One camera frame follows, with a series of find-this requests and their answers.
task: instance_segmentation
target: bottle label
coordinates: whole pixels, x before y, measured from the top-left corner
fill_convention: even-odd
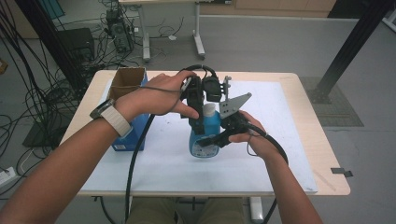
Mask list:
[[[209,136],[202,137],[201,139],[205,139],[208,137],[214,137],[216,136],[215,134],[210,134]],[[215,145],[210,145],[207,147],[200,147],[197,144],[197,141],[194,142],[192,145],[192,152],[191,154],[195,157],[201,157],[201,158],[208,158],[208,157],[214,157],[218,154],[219,152],[219,147]]]

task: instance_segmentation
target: black pole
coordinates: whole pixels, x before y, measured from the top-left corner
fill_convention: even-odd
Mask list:
[[[66,48],[57,36],[55,26],[47,12],[40,5],[38,0],[15,0],[15,2],[47,47],[54,61],[64,73],[64,76],[69,81],[78,99],[81,100],[88,88],[88,84],[82,77],[80,71],[76,68]]]
[[[314,104],[330,103],[329,93],[338,79],[346,71],[349,64],[358,54],[361,47],[385,17],[394,0],[374,0],[363,13],[353,28],[343,47],[338,51],[332,64],[314,90],[308,91],[308,96]]]

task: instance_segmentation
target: cardboard box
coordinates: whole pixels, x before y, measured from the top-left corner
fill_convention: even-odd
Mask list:
[[[146,82],[148,82],[146,68],[120,68],[111,83],[108,98],[117,100],[129,92],[137,90],[140,86],[144,86]],[[134,151],[148,119],[149,114],[137,116],[131,122],[134,128],[123,138],[117,138],[111,145],[113,149],[116,151]],[[143,141],[139,149],[143,150],[144,147],[145,142]]]

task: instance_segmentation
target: hand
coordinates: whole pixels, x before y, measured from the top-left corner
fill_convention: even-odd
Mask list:
[[[138,89],[130,94],[121,97],[117,104],[131,105],[131,108],[137,108],[138,114],[149,113],[161,115],[164,113],[176,112],[181,115],[198,119],[199,114],[193,108],[183,104],[180,100],[180,88],[182,82],[190,76],[196,76],[192,71],[180,71],[173,77],[166,74],[159,74],[152,78],[145,87],[153,89]]]
[[[240,110],[239,112],[251,124],[265,131],[265,129],[262,127],[262,124],[258,120],[254,119],[251,115],[249,115],[248,112],[243,110]],[[229,141],[233,143],[248,142],[251,148],[253,148],[254,152],[265,161],[271,155],[280,155],[274,145],[272,145],[268,140],[266,140],[264,137],[260,136],[256,132],[235,134],[229,137]]]

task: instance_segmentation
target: watch strap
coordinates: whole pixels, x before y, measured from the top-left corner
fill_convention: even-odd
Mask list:
[[[105,111],[102,112],[101,116],[107,120],[111,126],[119,133],[119,136],[123,137],[129,131],[132,130],[132,126],[128,121],[120,114],[114,106],[109,106]]]

